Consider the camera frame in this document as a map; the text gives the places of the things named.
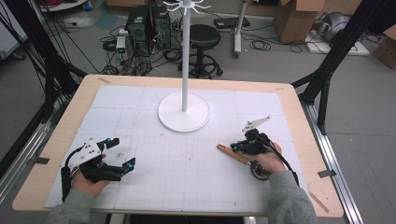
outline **white round base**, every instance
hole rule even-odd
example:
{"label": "white round base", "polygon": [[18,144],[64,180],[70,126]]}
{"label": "white round base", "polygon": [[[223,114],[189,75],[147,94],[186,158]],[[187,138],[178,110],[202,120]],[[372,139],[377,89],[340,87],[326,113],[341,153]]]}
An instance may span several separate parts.
{"label": "white round base", "polygon": [[201,97],[188,94],[187,111],[182,111],[182,93],[166,96],[160,103],[158,115],[163,125],[177,132],[188,133],[204,127],[210,119],[210,109]]}

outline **cardboard box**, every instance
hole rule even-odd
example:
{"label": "cardboard box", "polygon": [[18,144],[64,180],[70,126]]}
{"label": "cardboard box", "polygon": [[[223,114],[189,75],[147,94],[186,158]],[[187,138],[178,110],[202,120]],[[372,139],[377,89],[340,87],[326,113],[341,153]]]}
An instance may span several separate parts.
{"label": "cardboard box", "polygon": [[246,15],[274,17],[276,13],[276,6],[267,6],[254,4],[252,0],[247,1]]}
{"label": "cardboard box", "polygon": [[305,42],[325,0],[279,0],[274,16],[278,40],[285,44]]}
{"label": "cardboard box", "polygon": [[344,15],[353,15],[361,0],[326,0],[323,11],[341,12]]}
{"label": "cardboard box", "polygon": [[108,7],[131,7],[133,5],[147,5],[151,3],[151,0],[106,0]]}
{"label": "cardboard box", "polygon": [[384,34],[386,36],[374,50],[373,56],[390,69],[396,69],[396,24]]}

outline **black stool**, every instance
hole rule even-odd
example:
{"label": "black stool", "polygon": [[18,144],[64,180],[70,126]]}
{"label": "black stool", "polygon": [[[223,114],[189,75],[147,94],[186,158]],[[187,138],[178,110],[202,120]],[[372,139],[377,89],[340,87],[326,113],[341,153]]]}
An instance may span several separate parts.
{"label": "black stool", "polygon": [[[190,28],[190,42],[193,49],[197,49],[196,54],[190,54],[191,56],[197,56],[196,63],[190,63],[193,68],[190,70],[189,75],[195,77],[209,77],[216,70],[216,74],[221,76],[223,71],[216,60],[207,54],[204,54],[204,50],[213,49],[220,42],[220,33],[215,28],[209,25],[192,25]],[[211,60],[210,63],[204,63],[204,58]],[[182,70],[182,63],[178,65],[178,71]]]}

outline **wooden stick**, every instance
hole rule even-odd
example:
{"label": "wooden stick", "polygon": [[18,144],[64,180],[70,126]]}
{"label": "wooden stick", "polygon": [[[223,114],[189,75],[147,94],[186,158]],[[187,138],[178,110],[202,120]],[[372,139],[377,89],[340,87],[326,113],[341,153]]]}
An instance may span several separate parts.
{"label": "wooden stick", "polygon": [[232,158],[244,163],[245,165],[250,165],[250,159],[242,156],[239,153],[233,152],[233,150],[230,147],[226,147],[226,146],[224,146],[222,144],[218,144],[217,148],[220,151],[224,152],[225,154],[229,155],[230,157],[232,157]]}

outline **gray floor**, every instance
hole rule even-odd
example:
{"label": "gray floor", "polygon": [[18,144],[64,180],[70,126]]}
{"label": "gray floor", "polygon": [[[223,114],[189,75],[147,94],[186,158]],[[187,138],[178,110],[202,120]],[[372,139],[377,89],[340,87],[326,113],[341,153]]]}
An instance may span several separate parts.
{"label": "gray floor", "polygon": [[[109,30],[124,24],[125,14],[119,13],[108,29],[99,29],[98,23],[105,12],[97,8],[89,14],[96,24],[70,35],[98,68],[106,62],[106,53],[99,39]],[[192,23],[213,24],[213,15],[192,18]],[[249,18],[248,29],[260,28],[271,22],[263,18]],[[274,37],[273,27],[251,33]],[[214,57],[224,71],[214,79],[258,82],[291,83],[315,71],[325,58],[323,54],[290,51],[290,46],[271,44],[271,50],[251,49],[244,40],[242,54],[233,55],[233,33],[221,33],[221,42],[208,54]],[[73,63],[89,73],[96,73],[69,40],[64,39]],[[376,44],[362,41],[372,52]],[[153,77],[181,77],[177,65],[168,63],[153,70]],[[335,72],[330,89],[326,130],[334,153],[340,162],[346,182],[365,223],[396,223],[396,72],[389,70],[373,56],[347,56]],[[15,142],[23,128],[44,101],[33,67],[28,60],[0,62],[0,158]],[[43,223],[47,213],[27,213],[12,210],[11,204],[24,178],[27,167],[11,192],[0,204],[2,223]],[[105,223],[103,214],[92,214],[91,223]],[[344,217],[320,218],[319,223],[347,223]]]}

